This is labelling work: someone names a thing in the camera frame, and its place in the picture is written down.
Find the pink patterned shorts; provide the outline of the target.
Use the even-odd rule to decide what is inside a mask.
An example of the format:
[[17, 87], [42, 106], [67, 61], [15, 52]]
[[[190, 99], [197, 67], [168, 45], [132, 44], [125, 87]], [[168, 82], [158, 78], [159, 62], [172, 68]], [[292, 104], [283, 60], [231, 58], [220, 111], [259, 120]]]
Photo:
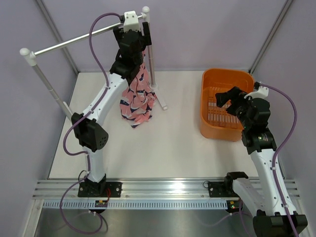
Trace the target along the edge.
[[152, 118], [156, 98], [156, 94], [150, 88], [149, 72], [144, 62], [132, 83], [122, 93], [119, 103], [121, 117], [132, 128], [136, 128], [144, 122], [149, 122]]

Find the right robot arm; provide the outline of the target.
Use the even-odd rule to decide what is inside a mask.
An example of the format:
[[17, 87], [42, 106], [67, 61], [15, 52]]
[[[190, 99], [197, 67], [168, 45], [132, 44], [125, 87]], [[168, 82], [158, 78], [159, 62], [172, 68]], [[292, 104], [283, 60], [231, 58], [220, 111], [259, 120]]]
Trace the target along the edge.
[[242, 143], [258, 173], [262, 193], [258, 193], [242, 173], [227, 174], [224, 192], [238, 195], [252, 215], [253, 229], [258, 237], [297, 237], [307, 227], [308, 220], [299, 214], [291, 198], [278, 162], [280, 148], [268, 128], [270, 104], [265, 99], [267, 86], [259, 85], [247, 93], [238, 87], [216, 93], [217, 107], [230, 103], [227, 113], [242, 125]]

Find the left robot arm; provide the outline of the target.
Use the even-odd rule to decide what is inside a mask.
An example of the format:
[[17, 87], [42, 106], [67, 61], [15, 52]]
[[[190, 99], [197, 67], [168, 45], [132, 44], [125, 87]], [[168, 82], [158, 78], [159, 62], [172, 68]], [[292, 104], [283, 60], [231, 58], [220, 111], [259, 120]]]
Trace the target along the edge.
[[152, 44], [147, 22], [114, 27], [113, 32], [119, 50], [110, 73], [105, 75], [106, 83], [89, 107], [71, 116], [71, 130], [83, 148], [81, 153], [87, 156], [86, 175], [78, 181], [80, 198], [106, 197], [110, 193], [102, 152], [109, 135], [102, 124], [119, 94], [140, 72], [143, 51]]

